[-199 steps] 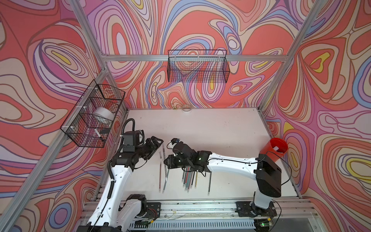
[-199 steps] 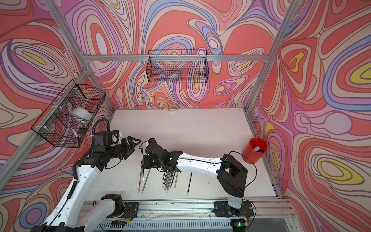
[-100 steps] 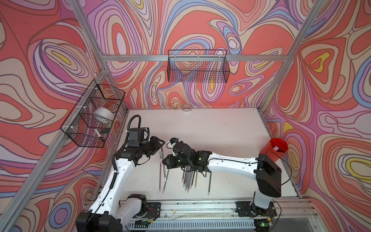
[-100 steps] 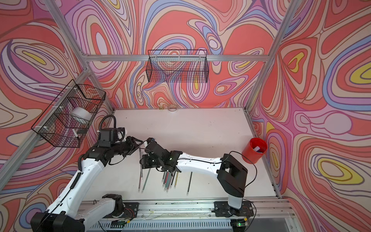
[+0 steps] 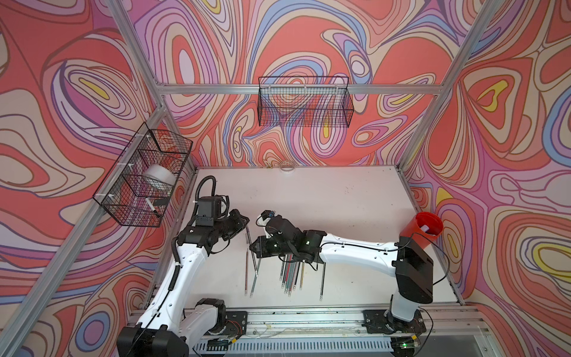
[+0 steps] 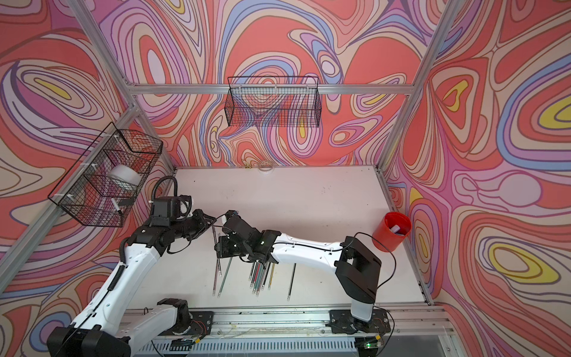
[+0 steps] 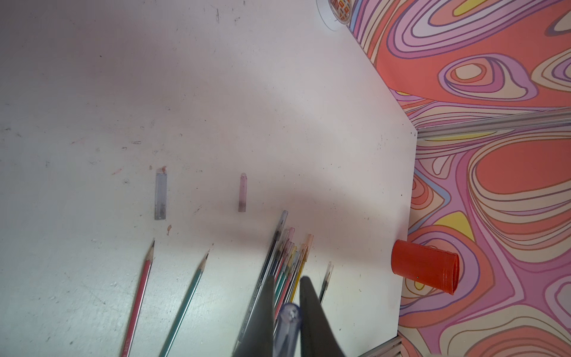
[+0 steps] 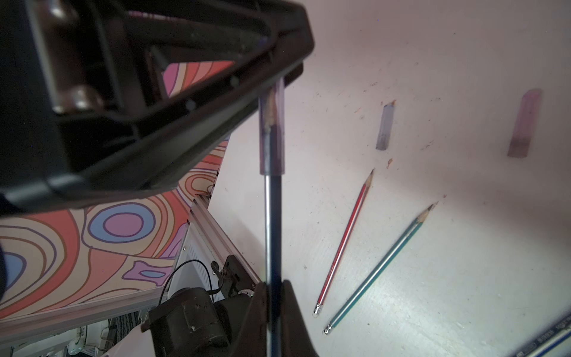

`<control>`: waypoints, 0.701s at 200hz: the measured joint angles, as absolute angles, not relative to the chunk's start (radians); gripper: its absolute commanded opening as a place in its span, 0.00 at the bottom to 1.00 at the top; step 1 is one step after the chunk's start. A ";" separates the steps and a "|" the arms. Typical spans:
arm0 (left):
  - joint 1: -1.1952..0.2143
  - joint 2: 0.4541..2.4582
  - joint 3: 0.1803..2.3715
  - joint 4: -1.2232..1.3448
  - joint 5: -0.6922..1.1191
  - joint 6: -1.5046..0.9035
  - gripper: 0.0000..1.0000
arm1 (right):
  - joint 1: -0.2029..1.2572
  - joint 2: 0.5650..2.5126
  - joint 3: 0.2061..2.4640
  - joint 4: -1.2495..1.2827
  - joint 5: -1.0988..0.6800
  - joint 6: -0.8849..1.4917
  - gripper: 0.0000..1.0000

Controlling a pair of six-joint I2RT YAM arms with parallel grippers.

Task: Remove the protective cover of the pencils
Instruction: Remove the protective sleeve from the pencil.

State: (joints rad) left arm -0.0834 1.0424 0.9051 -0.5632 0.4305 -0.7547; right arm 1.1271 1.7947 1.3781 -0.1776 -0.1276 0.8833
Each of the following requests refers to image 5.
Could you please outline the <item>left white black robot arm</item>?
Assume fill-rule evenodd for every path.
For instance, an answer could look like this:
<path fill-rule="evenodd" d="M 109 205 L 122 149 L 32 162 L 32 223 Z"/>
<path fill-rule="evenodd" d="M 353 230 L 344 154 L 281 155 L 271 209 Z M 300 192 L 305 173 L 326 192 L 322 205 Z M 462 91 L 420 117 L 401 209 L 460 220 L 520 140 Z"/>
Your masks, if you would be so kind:
<path fill-rule="evenodd" d="M 167 275 L 135 326 L 121 330 L 119 356 L 189 356 L 206 335 L 221 336 L 226 346 L 244 335 L 244 324 L 232 320 L 222 299 L 203 298 L 190 314 L 184 309 L 200 269 L 217 253 L 215 245 L 230 243 L 248 223 L 248 217 L 230 208 L 227 195 L 217 194 L 214 176 L 200 181 L 190 221 L 171 240 Z"/>

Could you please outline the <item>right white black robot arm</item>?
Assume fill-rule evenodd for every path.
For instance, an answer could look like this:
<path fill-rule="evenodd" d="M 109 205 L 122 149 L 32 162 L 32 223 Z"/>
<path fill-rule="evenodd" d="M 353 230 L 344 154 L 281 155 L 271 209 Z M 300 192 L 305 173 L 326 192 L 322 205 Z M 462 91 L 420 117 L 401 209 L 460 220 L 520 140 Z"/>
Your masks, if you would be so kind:
<path fill-rule="evenodd" d="M 264 235 L 249 244 L 258 259 L 278 257 L 286 263 L 347 264 L 381 272 L 396 280 L 388 316 L 410 323 L 422 305 L 434 301 L 434 261 L 414 240 L 420 234 L 400 236 L 396 242 L 347 239 L 319 230 L 302 231 L 273 211 L 256 221 Z"/>

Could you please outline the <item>green pencil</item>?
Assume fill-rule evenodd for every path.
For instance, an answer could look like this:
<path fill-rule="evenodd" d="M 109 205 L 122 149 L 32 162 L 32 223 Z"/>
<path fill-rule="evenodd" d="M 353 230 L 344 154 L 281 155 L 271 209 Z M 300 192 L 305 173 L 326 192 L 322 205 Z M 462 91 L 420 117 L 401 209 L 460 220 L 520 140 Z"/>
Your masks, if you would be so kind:
<path fill-rule="evenodd" d="M 250 291 L 250 295 L 249 295 L 250 298 L 252 298 L 254 296 L 254 292 L 255 292 L 255 289 L 257 286 L 257 281 L 258 281 L 258 277 L 259 277 L 259 273 L 260 273 L 260 266 L 261 266 L 261 259 L 257 260 L 257 263 L 256 263 L 254 280 L 253 280 L 253 283 L 251 284 L 251 291 Z"/>

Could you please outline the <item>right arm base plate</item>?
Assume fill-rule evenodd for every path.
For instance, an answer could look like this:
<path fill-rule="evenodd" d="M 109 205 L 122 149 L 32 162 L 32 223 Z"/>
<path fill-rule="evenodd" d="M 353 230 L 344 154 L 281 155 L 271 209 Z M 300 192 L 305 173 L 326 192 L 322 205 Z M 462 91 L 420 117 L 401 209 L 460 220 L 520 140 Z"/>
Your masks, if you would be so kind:
<path fill-rule="evenodd" d="M 365 327 L 369 334 L 408 333 L 422 335 L 427 332 L 419 310 L 415 311 L 413 320 L 410 322 L 393 317 L 389 309 L 366 309 L 362 313 L 364 316 L 362 327 Z"/>

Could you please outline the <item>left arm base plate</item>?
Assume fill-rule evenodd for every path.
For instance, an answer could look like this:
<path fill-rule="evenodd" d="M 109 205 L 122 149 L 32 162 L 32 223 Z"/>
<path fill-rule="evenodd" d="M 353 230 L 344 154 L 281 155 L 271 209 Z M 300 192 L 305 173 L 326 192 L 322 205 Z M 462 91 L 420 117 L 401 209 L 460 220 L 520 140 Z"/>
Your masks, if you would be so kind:
<path fill-rule="evenodd" d="M 215 327 L 205 333 L 205 336 L 226 336 L 236 338 L 247 333 L 248 312 L 245 310 L 231 310 L 225 313 L 224 318 L 217 321 Z"/>

